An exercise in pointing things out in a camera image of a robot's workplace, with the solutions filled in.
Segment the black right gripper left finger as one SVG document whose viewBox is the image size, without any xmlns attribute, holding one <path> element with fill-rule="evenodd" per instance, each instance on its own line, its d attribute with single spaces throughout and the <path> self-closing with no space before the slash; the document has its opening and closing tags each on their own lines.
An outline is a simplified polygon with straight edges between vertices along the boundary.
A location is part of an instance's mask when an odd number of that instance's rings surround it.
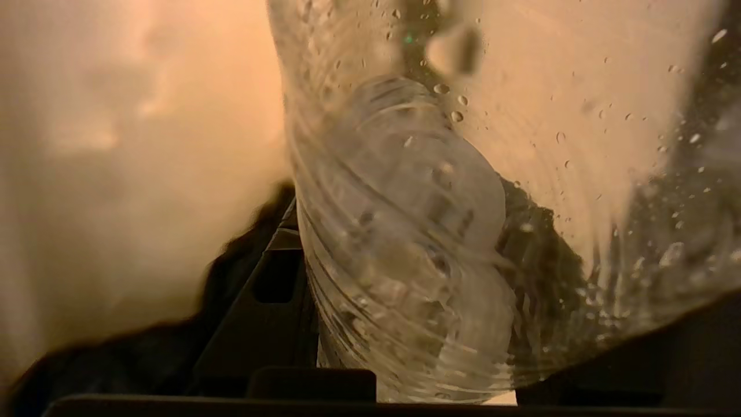
<svg viewBox="0 0 741 417">
<path fill-rule="evenodd" d="M 375 400 L 367 370 L 318 366 L 318 316 L 296 203 L 196 362 L 199 395 L 261 400 Z"/>
</svg>

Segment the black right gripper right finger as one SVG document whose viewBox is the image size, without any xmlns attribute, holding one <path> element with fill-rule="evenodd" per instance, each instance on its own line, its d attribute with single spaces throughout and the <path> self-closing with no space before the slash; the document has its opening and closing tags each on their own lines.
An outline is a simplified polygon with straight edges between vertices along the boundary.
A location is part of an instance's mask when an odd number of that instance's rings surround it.
<svg viewBox="0 0 741 417">
<path fill-rule="evenodd" d="M 740 295 L 516 391 L 554 407 L 738 407 Z"/>
</svg>

